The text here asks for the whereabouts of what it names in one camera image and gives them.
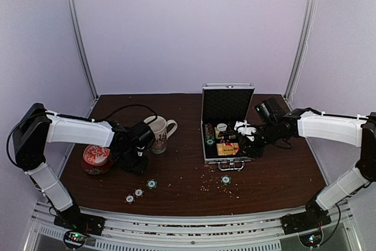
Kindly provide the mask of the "green poker chip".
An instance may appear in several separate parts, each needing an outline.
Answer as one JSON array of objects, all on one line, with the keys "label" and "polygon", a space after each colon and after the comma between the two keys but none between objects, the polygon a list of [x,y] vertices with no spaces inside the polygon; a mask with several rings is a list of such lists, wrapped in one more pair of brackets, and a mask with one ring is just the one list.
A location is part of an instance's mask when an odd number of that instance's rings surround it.
[{"label": "green poker chip", "polygon": [[232,178],[229,175],[223,175],[220,178],[222,185],[230,185],[232,183]]},{"label": "green poker chip", "polygon": [[149,179],[146,182],[146,186],[148,189],[156,189],[158,186],[158,182],[155,179]]}]

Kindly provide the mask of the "poker chip white centre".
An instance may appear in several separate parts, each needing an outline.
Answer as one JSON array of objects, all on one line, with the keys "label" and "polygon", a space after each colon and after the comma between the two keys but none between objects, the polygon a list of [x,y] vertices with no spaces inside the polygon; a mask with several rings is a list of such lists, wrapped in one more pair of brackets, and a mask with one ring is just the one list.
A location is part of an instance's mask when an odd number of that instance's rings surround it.
[{"label": "poker chip white centre", "polygon": [[141,189],[141,188],[137,188],[137,189],[135,189],[135,191],[134,191],[134,196],[135,196],[136,198],[142,198],[142,197],[144,196],[144,194],[145,194],[145,192],[144,192],[144,190]]}]

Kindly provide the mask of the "white dealer button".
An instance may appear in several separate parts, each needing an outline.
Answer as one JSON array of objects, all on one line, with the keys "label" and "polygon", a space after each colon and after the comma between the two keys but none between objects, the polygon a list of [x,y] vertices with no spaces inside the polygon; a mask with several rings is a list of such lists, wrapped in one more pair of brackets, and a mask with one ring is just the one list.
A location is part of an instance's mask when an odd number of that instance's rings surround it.
[{"label": "white dealer button", "polygon": [[227,130],[227,124],[225,123],[218,123],[216,126],[217,130],[220,132],[225,132]]}]

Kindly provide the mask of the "blue yellow card deck box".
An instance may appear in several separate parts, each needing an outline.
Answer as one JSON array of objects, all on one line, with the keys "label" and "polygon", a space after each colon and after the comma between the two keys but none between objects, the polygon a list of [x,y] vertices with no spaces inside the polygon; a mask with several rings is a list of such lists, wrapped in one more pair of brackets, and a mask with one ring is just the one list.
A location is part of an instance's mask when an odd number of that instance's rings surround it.
[{"label": "blue yellow card deck box", "polygon": [[215,138],[216,140],[230,140],[236,139],[237,136],[234,134],[234,132],[230,130],[220,131],[217,128],[215,128]]}]

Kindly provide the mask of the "white decorated mug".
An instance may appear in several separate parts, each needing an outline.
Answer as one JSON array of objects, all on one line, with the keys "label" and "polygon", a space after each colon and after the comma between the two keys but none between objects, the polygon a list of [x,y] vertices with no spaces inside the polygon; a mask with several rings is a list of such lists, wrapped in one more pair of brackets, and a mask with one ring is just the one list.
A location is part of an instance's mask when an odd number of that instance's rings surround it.
[{"label": "white decorated mug", "polygon": [[148,124],[155,134],[155,142],[150,151],[154,154],[162,154],[167,149],[167,141],[177,129],[177,122],[173,119],[166,120],[162,116],[147,117],[144,122]]}]

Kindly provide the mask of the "aluminium poker case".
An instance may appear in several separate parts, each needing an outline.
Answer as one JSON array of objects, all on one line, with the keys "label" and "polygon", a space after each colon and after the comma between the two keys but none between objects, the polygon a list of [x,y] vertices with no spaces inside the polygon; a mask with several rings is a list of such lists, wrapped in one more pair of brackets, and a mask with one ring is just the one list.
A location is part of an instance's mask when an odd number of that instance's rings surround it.
[{"label": "aluminium poker case", "polygon": [[242,170],[246,162],[252,158],[234,156],[219,156],[217,144],[225,140],[216,140],[208,146],[205,143],[204,125],[211,123],[215,128],[218,123],[227,124],[227,130],[234,132],[236,139],[230,143],[239,143],[240,134],[234,130],[237,121],[245,121],[254,93],[252,83],[205,83],[202,87],[201,136],[203,143],[204,163],[216,165],[220,171]]}]

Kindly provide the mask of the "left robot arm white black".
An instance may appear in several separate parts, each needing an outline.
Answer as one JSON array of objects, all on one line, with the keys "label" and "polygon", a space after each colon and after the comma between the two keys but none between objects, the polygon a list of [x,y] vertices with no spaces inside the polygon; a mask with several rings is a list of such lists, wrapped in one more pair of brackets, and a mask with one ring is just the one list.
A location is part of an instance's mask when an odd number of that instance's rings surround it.
[{"label": "left robot arm white black", "polygon": [[14,147],[8,155],[13,165],[22,169],[56,209],[58,216],[72,230],[85,221],[80,208],[67,188],[60,182],[44,156],[46,143],[62,142],[96,145],[108,148],[120,167],[128,172],[145,171],[148,158],[144,155],[155,141],[149,123],[141,121],[131,127],[102,119],[65,115],[34,103],[10,131],[6,145]]}]

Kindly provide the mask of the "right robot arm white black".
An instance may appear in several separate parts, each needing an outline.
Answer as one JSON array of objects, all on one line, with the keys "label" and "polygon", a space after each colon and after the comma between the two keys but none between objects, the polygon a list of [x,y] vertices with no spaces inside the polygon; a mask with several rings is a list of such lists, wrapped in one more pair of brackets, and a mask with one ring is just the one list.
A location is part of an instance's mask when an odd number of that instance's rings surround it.
[{"label": "right robot arm white black", "polygon": [[327,210],[361,188],[375,182],[375,112],[362,116],[327,114],[313,108],[285,112],[274,97],[255,106],[263,125],[237,121],[234,131],[246,150],[263,149],[278,140],[317,138],[360,148],[359,160],[332,184],[318,192],[305,206],[301,223],[314,228]]}]

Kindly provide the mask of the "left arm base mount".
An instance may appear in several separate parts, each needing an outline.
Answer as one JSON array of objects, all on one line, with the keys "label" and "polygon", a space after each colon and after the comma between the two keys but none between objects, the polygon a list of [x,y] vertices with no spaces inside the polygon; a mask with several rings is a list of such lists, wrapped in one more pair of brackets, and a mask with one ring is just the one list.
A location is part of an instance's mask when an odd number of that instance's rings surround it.
[{"label": "left arm base mount", "polygon": [[105,225],[105,219],[100,216],[82,214],[79,223],[67,223],[60,216],[55,216],[54,225],[64,227],[63,243],[70,249],[78,249],[85,245],[92,236],[100,236]]}]

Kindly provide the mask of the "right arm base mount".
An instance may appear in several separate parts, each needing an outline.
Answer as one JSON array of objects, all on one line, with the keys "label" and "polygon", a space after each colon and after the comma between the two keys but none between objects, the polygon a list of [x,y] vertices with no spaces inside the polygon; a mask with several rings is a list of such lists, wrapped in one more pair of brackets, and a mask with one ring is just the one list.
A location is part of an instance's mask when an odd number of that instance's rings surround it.
[{"label": "right arm base mount", "polygon": [[300,243],[310,249],[319,247],[324,242],[323,226],[330,223],[331,218],[328,215],[312,219],[307,212],[286,214],[281,218],[284,234],[297,233]]}]

